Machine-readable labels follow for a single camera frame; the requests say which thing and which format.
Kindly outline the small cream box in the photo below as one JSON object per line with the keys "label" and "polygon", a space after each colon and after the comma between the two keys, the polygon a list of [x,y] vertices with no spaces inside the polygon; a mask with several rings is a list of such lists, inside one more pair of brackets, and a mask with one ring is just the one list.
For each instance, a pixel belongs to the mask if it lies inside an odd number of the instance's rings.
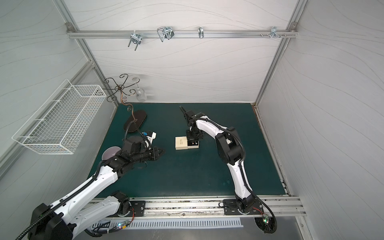
{"label": "small cream box", "polygon": [[187,137],[175,137],[176,150],[198,149],[199,141],[189,141]]}

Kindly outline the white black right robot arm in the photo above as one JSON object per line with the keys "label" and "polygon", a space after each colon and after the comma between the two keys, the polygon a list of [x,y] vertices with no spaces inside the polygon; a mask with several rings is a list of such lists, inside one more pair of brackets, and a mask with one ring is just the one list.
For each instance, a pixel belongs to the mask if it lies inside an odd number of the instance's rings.
{"label": "white black right robot arm", "polygon": [[277,219],[271,208],[259,198],[252,190],[245,171],[244,161],[246,150],[240,140],[237,130],[227,128],[211,120],[203,113],[195,114],[180,107],[187,121],[187,139],[198,142],[204,133],[215,139],[219,157],[227,165],[235,187],[236,202],[231,205],[223,204],[223,207],[237,207],[242,215],[250,214],[252,210],[259,212],[261,219],[255,222],[258,228],[265,234],[273,234],[277,230]]}

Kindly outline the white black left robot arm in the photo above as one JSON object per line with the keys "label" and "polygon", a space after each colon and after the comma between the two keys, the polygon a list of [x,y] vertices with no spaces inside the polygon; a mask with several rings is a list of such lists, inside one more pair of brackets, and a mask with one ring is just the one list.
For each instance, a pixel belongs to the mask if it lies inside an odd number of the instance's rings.
{"label": "white black left robot arm", "polygon": [[126,195],[116,192],[96,206],[84,207],[105,188],[122,178],[135,164],[156,161],[165,152],[152,145],[154,132],[124,139],[122,149],[98,164],[96,172],[69,194],[51,205],[40,204],[30,225],[17,237],[29,240],[72,240],[93,222],[114,215],[126,208]]}

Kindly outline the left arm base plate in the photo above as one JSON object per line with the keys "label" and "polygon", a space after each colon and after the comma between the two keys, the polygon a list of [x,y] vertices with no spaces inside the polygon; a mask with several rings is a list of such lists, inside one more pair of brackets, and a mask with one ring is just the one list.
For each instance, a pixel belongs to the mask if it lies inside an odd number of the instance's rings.
{"label": "left arm base plate", "polygon": [[142,217],[145,207],[145,201],[125,201],[121,203],[118,211],[112,217]]}

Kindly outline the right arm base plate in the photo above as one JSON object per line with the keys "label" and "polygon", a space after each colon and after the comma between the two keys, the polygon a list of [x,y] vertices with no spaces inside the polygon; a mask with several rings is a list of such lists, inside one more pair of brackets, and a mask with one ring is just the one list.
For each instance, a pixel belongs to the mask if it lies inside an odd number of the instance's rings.
{"label": "right arm base plate", "polygon": [[235,215],[263,215],[264,209],[263,205],[260,202],[256,201],[252,207],[248,210],[241,211],[238,208],[237,201],[235,199],[224,199],[218,203],[218,206],[224,209],[225,216],[235,216]]}

